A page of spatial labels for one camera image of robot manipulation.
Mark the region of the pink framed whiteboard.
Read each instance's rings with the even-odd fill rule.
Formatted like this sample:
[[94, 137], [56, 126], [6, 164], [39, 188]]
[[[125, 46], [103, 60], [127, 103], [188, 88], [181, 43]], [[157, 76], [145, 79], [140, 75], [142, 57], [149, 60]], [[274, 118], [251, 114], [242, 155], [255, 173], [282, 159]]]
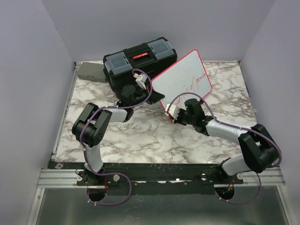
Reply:
[[168, 104], [184, 109], [184, 102], [195, 93], [201, 97], [212, 91], [212, 85], [197, 49], [192, 50], [152, 79], [153, 90], [163, 94], [160, 100], [165, 110]]

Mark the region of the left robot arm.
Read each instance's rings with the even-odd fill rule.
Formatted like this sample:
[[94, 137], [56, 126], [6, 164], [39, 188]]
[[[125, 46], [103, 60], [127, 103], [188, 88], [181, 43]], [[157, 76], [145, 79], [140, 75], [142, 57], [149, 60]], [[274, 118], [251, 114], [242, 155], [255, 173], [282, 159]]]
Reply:
[[127, 122], [131, 119], [134, 108], [147, 103], [154, 104], [165, 97], [164, 94], [150, 90], [150, 86], [142, 89], [138, 86], [126, 85], [115, 106], [99, 107], [88, 103], [72, 127], [72, 134], [83, 146], [85, 171], [93, 185], [103, 182], [101, 171], [104, 162], [100, 153], [100, 142], [104, 138], [109, 123]]

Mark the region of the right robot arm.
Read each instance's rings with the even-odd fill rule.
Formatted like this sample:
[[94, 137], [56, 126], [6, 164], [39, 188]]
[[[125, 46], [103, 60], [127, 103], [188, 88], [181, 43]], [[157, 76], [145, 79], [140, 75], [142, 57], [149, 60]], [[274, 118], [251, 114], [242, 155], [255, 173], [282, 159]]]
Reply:
[[240, 146], [240, 155], [231, 157], [218, 166], [216, 179], [222, 184], [238, 173], [261, 173], [281, 160], [278, 146], [261, 124], [239, 127], [218, 121], [212, 115], [205, 115], [201, 103], [195, 98], [185, 101], [184, 109], [171, 105], [166, 111], [174, 123], [191, 125], [200, 134], [222, 138]]

